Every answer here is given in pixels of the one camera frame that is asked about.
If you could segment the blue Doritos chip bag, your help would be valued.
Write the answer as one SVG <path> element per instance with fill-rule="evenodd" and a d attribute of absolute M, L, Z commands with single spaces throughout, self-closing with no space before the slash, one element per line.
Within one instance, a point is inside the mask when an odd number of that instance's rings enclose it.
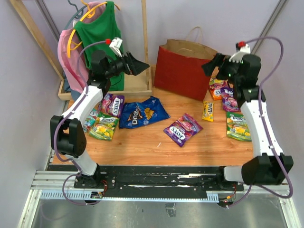
<path fill-rule="evenodd" d="M 124 104 L 119 120 L 119 128 L 135 129 L 169 118 L 170 115 L 164 109 L 160 99 L 150 96 L 143 102 Z"/>

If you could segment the yellow snack packet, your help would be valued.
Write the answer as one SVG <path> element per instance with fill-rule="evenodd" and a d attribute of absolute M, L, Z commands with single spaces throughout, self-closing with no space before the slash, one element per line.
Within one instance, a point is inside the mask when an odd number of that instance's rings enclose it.
<path fill-rule="evenodd" d="M 202 113 L 202 120 L 213 122 L 213 109 L 214 103 L 209 101 L 203 102 L 203 113 Z"/>

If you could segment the red brown paper bag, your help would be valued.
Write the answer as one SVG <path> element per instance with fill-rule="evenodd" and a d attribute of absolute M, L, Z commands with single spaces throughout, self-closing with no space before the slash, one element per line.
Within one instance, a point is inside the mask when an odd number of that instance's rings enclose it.
<path fill-rule="evenodd" d="M 203 101 L 210 78 L 202 65 L 214 58 L 217 51 L 200 41 L 168 39 L 158 50 L 154 87 L 198 101 Z"/>

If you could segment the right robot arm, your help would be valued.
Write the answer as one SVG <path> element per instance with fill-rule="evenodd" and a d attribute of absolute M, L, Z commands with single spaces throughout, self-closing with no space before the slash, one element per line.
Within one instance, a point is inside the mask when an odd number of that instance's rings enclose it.
<path fill-rule="evenodd" d="M 241 166 L 223 166 L 221 174 L 215 178 L 216 186 L 226 190 L 232 182 L 240 182 L 266 190 L 268 185 L 280 185 L 286 181 L 289 191 L 293 192 L 288 176 L 294 164 L 293 158 L 284 154 L 276 140 L 262 86 L 257 85 L 260 57 L 245 51 L 238 51 L 232 56 L 217 53 L 202 65 L 206 76 L 211 76 L 215 68 L 218 68 L 218 79 L 233 85 L 234 98 L 247 121 L 254 152 L 253 159 Z"/>

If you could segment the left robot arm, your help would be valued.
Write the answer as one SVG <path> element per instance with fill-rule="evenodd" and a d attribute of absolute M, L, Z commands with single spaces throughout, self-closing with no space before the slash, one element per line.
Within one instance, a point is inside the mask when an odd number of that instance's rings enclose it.
<path fill-rule="evenodd" d="M 50 120 L 51 146 L 55 152 L 67 157 L 77 167 L 77 180 L 82 187 L 98 188 L 102 183 L 99 165 L 86 151 L 83 125 L 86 118 L 108 93 L 111 77 L 120 73 L 137 76 L 150 66 L 137 60 L 130 52 L 112 59 L 103 50 L 92 54 L 92 69 L 81 96 L 61 116 Z"/>

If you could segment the orange snack packet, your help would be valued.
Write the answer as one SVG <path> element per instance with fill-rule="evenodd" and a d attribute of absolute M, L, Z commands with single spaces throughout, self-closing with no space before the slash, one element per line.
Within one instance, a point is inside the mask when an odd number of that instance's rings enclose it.
<path fill-rule="evenodd" d="M 215 77 L 212 77 L 209 81 L 209 92 L 211 97 L 214 100 L 220 100 L 221 99 L 221 89 L 227 88 L 228 82 L 227 80 L 219 80 Z"/>

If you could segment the teal snack packet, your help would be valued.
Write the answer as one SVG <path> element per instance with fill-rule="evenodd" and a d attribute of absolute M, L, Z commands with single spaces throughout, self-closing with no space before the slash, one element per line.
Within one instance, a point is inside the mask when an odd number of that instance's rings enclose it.
<path fill-rule="evenodd" d="M 89 116 L 86 118 L 84 124 L 83 124 L 83 130 L 85 133 L 87 133 L 95 124 L 96 120 L 99 119 L 100 113 L 96 110 L 93 109 Z"/>

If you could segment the green Fox's candy packet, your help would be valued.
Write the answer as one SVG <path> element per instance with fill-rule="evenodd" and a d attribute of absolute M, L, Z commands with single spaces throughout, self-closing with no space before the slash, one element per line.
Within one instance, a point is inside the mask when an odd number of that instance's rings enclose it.
<path fill-rule="evenodd" d="M 118 122 L 119 118 L 100 113 L 88 134 L 99 140 L 111 141 Z"/>

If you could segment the purple Fox's candy packet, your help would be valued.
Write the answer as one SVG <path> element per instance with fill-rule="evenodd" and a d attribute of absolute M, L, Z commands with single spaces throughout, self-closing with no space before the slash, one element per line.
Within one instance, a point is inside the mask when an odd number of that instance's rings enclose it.
<path fill-rule="evenodd" d="M 114 117 L 121 117 L 125 97 L 124 95 L 114 95 L 107 93 L 99 102 L 97 110 Z"/>

